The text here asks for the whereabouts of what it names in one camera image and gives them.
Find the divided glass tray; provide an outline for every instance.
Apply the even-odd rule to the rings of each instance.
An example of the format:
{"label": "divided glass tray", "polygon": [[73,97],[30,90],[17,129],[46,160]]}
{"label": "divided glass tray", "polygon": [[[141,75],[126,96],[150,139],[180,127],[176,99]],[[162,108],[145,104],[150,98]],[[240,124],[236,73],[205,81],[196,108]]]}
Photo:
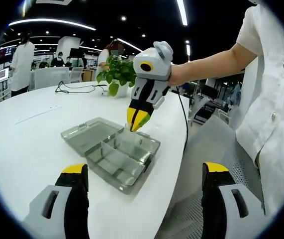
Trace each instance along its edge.
{"label": "divided glass tray", "polygon": [[130,132],[103,118],[95,118],[61,133],[62,138],[104,181],[130,194],[156,154],[160,142]]}

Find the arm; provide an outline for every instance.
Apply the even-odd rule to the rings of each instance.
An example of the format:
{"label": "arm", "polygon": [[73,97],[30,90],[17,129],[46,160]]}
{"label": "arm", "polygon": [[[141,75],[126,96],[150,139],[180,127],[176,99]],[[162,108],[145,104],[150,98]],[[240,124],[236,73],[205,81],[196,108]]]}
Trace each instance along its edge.
{"label": "arm", "polygon": [[53,58],[51,61],[51,67],[54,67],[56,65],[56,58]]}
{"label": "arm", "polygon": [[98,66],[101,66],[102,70],[104,71],[107,71],[110,69],[108,66],[106,66],[106,62],[101,62]]}
{"label": "arm", "polygon": [[236,44],[227,51],[213,56],[172,66],[170,85],[181,85],[190,80],[222,77],[244,69],[258,55],[262,46],[254,25],[254,7],[247,9]]}
{"label": "arm", "polygon": [[255,53],[236,43],[228,51],[187,62],[181,67],[185,71],[184,78],[186,81],[221,77],[240,72],[256,57]]}
{"label": "arm", "polygon": [[18,48],[14,52],[14,55],[13,55],[13,58],[12,58],[12,63],[11,63],[11,66],[10,66],[13,72],[16,70],[17,64],[18,64]]}
{"label": "arm", "polygon": [[107,49],[104,49],[97,59],[97,65],[100,66],[104,71],[107,71],[109,69],[108,66],[106,66],[107,58],[109,57],[109,53]]}

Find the white shirt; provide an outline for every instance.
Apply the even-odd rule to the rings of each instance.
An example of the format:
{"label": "white shirt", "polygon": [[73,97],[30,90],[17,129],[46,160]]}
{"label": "white shirt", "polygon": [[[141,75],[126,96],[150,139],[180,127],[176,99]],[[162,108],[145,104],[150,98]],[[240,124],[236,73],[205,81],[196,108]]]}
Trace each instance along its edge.
{"label": "white shirt", "polygon": [[11,78],[12,91],[29,86],[33,55],[34,45],[31,42],[17,47],[11,63],[11,67],[15,68]]}
{"label": "white shirt", "polygon": [[102,62],[106,62],[109,56],[110,54],[107,49],[104,49],[102,52],[100,52],[100,55],[97,58],[97,68],[95,74],[96,76],[98,76],[98,74],[103,71],[102,67],[99,66],[99,64],[101,64]]}
{"label": "white shirt", "polygon": [[258,152],[267,215],[284,204],[284,31],[265,7],[247,9],[237,43],[263,55],[259,97],[250,106],[237,140],[255,161]]}

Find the screen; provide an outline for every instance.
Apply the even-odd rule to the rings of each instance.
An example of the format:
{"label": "screen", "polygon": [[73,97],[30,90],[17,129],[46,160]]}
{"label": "screen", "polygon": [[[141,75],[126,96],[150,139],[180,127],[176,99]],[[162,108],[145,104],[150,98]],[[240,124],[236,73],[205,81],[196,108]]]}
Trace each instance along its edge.
{"label": "screen", "polygon": [[217,95],[218,95],[218,91],[213,88],[213,87],[210,87],[208,85],[204,85],[201,89],[201,93],[203,95],[206,95],[208,97],[211,97],[213,99],[216,99],[217,98]]}
{"label": "screen", "polygon": [[15,46],[0,49],[0,63],[10,61],[12,59],[15,49]]}
{"label": "screen", "polygon": [[70,50],[70,57],[71,58],[82,58],[83,51],[77,48],[71,48]]}
{"label": "screen", "polygon": [[0,82],[8,79],[9,77],[9,68],[0,70]]}

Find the face mask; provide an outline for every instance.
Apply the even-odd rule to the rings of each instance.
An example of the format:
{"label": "face mask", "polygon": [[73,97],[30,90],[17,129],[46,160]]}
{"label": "face mask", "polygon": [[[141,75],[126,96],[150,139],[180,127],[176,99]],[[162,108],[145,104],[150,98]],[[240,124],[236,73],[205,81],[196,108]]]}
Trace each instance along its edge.
{"label": "face mask", "polygon": [[111,50],[111,54],[114,56],[118,56],[118,50]]}

